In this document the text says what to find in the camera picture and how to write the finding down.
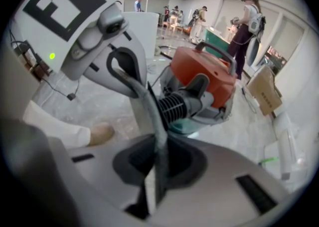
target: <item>blue shirt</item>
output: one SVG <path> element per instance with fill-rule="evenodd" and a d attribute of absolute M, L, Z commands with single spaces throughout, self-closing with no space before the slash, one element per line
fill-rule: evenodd
<path fill-rule="evenodd" d="M 138 8 L 141 9 L 141 3 L 140 3 L 139 1 L 136 1 L 136 2 L 134 3 L 134 9 L 135 9 L 135 11 L 138 11 Z"/>

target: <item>camera lens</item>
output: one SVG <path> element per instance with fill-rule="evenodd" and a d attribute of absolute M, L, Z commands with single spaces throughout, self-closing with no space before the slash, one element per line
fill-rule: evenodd
<path fill-rule="evenodd" d="M 120 23 L 112 24 L 106 29 L 106 33 L 115 33 L 117 31 L 119 31 L 120 28 L 121 28 L 121 24 Z"/>

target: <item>green table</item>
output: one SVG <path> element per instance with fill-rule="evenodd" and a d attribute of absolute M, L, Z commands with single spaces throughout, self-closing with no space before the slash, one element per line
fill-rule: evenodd
<path fill-rule="evenodd" d="M 220 38 L 219 36 L 215 35 L 213 31 L 211 31 L 209 28 L 206 28 L 206 42 L 213 44 L 223 50 L 227 50 L 229 43 Z M 217 51 L 206 47 L 206 51 L 209 52 L 210 54 L 215 55 L 216 57 L 221 57 L 221 54 L 218 53 Z"/>

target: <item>white shirt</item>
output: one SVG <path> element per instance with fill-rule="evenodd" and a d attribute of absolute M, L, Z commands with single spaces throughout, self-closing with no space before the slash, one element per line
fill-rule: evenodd
<path fill-rule="evenodd" d="M 245 8 L 247 8 L 249 11 L 249 20 L 259 13 L 257 6 L 255 6 L 254 4 L 245 5 L 244 9 Z"/>

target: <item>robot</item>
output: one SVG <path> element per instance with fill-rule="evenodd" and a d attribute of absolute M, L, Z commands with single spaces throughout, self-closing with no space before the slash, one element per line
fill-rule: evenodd
<path fill-rule="evenodd" d="M 7 120 L 1 123 L 1 147 L 9 170 L 64 226 L 269 225 L 291 202 L 283 186 L 240 154 L 184 136 L 227 120 L 236 62 L 204 42 L 196 49 L 180 47 L 156 97 L 150 86 L 146 89 L 143 46 L 116 1 L 96 0 L 100 6 L 88 8 L 91 14 L 77 14 L 59 29 L 52 25 L 59 13 L 48 13 L 44 6 L 50 9 L 51 3 L 45 0 L 25 0 L 15 18 L 54 71 L 61 69 L 74 80 L 85 75 L 144 100 L 154 134 L 67 151 L 40 130 Z M 73 4 L 83 11 L 81 3 Z M 28 32 L 32 25 L 43 34 Z M 220 51 L 224 60 L 203 52 L 204 47 Z M 57 59 L 50 58 L 53 50 Z"/>

